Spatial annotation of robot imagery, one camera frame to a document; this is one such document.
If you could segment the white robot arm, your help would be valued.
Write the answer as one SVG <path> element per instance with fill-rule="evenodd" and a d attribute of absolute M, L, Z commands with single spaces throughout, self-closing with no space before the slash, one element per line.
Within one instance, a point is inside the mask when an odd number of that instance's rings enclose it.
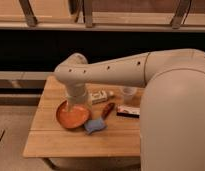
<path fill-rule="evenodd" d="M 73 102 L 84 98 L 87 83 L 127 85 L 145 89 L 143 117 L 205 115 L 205 52 L 201 50 L 153 51 L 93 64 L 75 53 L 54 74 Z"/>

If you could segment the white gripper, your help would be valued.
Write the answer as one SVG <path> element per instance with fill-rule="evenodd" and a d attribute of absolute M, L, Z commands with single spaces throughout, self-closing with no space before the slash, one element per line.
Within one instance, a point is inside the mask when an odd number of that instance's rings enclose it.
<path fill-rule="evenodd" d="M 67 111 L 71 111 L 77 105 L 82 105 L 86 109 L 91 109 L 89 92 L 84 83 L 66 85 Z"/>

